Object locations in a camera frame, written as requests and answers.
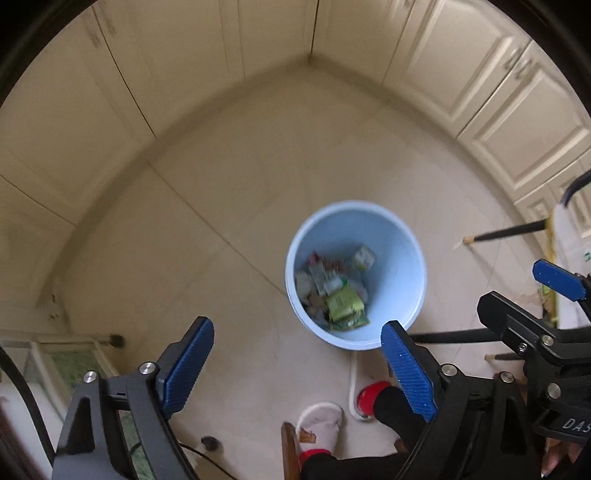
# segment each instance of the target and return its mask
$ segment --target chair leg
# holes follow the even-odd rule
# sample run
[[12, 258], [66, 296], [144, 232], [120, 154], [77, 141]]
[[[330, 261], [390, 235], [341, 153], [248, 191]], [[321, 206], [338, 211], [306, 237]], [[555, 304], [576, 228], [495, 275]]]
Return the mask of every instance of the chair leg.
[[465, 236], [464, 244], [470, 245], [474, 242], [484, 242], [487, 240], [497, 240], [499, 238], [507, 238], [508, 236], [524, 235], [525, 233], [541, 232], [546, 228], [546, 220], [538, 220], [536, 222], [525, 223], [523, 225], [516, 225], [503, 230], [495, 230], [493, 232], [482, 233], [475, 236]]
[[517, 355], [517, 353], [509, 352], [509, 353], [498, 353], [496, 355], [485, 355], [484, 360], [490, 362], [491, 360], [523, 360], [522, 357]]
[[285, 480], [300, 480], [300, 461], [296, 448], [296, 428], [289, 422], [281, 426], [281, 451], [283, 477]]
[[455, 332], [412, 333], [415, 343], [484, 343], [500, 342], [499, 336], [488, 328], [458, 330]]

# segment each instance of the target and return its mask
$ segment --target person's leg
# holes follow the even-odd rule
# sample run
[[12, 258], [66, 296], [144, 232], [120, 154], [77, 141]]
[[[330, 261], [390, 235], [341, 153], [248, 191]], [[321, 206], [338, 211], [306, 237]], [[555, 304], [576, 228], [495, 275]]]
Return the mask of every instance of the person's leg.
[[303, 480], [392, 480], [405, 455], [337, 460], [333, 456], [342, 421], [342, 409], [333, 403], [307, 408], [296, 432]]
[[302, 480], [392, 480], [407, 455], [338, 460], [327, 453], [312, 455], [302, 465]]
[[365, 415], [374, 416], [398, 433], [408, 451], [414, 448], [427, 424], [422, 415], [413, 412], [404, 392], [388, 381], [365, 387], [357, 404]]

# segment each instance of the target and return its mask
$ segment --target hand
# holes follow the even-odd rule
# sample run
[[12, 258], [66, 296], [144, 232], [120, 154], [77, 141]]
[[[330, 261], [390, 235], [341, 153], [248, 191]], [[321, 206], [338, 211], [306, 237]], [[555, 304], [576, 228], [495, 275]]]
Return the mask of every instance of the hand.
[[551, 474], [566, 455], [569, 456], [571, 463], [575, 463], [582, 449], [582, 445], [571, 442], [560, 442], [550, 447], [542, 458], [542, 475]]

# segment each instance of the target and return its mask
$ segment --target white slipper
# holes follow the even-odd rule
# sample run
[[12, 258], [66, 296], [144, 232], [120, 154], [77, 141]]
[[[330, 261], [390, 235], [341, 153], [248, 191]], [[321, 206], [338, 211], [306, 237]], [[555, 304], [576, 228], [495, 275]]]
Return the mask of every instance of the white slipper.
[[300, 451], [328, 450], [333, 453], [343, 421], [343, 409], [336, 403], [315, 403], [305, 409], [295, 424]]

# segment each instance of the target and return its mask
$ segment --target black cable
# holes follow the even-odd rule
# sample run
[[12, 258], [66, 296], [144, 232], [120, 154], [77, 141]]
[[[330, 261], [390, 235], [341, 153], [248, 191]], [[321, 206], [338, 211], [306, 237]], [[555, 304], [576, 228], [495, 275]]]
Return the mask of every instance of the black cable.
[[22, 373], [19, 372], [17, 366], [12, 361], [12, 358], [8, 356], [8, 354], [4, 351], [4, 348], [0, 346], [0, 368], [4, 370], [7, 374], [8, 378], [12, 381], [15, 388], [19, 392], [22, 397], [22, 400], [27, 407], [29, 415], [31, 416], [31, 420], [33, 421], [33, 425], [35, 426], [35, 430], [37, 431], [37, 435], [39, 436], [39, 441], [41, 442], [41, 446], [47, 455], [47, 460], [51, 466], [53, 466], [53, 460], [56, 457], [55, 450], [53, 449], [53, 445], [51, 444], [51, 439], [49, 438], [49, 434], [47, 433], [47, 428], [45, 427], [45, 422], [43, 421], [43, 417], [41, 416], [41, 412], [39, 411], [39, 406], [35, 401], [35, 397], [33, 397], [33, 392], [29, 388], [25, 377], [22, 376]]
[[130, 456], [130, 457], [133, 457], [133, 455], [134, 455], [135, 451], [138, 449], [138, 447], [139, 447], [141, 444], [142, 444], [142, 442], [138, 442], [138, 443], [136, 443], [135, 445], [133, 445], [133, 447], [131, 447], [131, 448], [129, 449], [129, 456]]
[[[238, 478], [236, 478], [235, 476], [233, 476], [230, 472], [228, 472], [224, 467], [222, 467], [219, 463], [213, 461], [211, 458], [209, 458], [207, 455], [205, 455], [204, 453], [199, 452], [199, 450], [194, 449], [193, 447], [190, 447], [189, 445], [185, 445], [184, 443], [179, 442], [178, 443], [182, 448], [186, 448], [187, 450], [192, 451], [193, 453], [196, 453], [197, 455], [202, 456], [203, 458], [205, 458], [209, 463], [211, 463], [212, 465], [214, 465], [215, 467], [219, 468], [222, 472], [224, 472], [228, 477], [230, 477], [232, 480], [238, 480]], [[129, 449], [129, 456], [133, 456], [133, 454], [135, 453], [135, 451], [138, 449], [138, 447], [141, 445], [141, 442], [138, 443], [134, 443], [133, 446]]]
[[211, 458], [209, 458], [207, 455], [205, 455], [205, 453], [201, 453], [199, 452], [199, 450], [194, 449], [193, 447], [190, 447], [189, 445], [185, 445], [184, 443], [179, 442], [178, 443], [181, 447], [186, 448], [187, 450], [191, 450], [193, 453], [196, 453], [197, 455], [202, 456], [203, 458], [205, 458], [209, 463], [211, 463], [212, 465], [215, 465], [217, 468], [219, 468], [222, 472], [224, 472], [228, 477], [230, 477], [232, 480], [238, 480], [238, 478], [236, 478], [235, 476], [233, 476], [230, 472], [228, 472], [224, 467], [222, 467], [221, 465], [219, 465], [217, 462], [214, 462], [213, 460], [211, 460]]

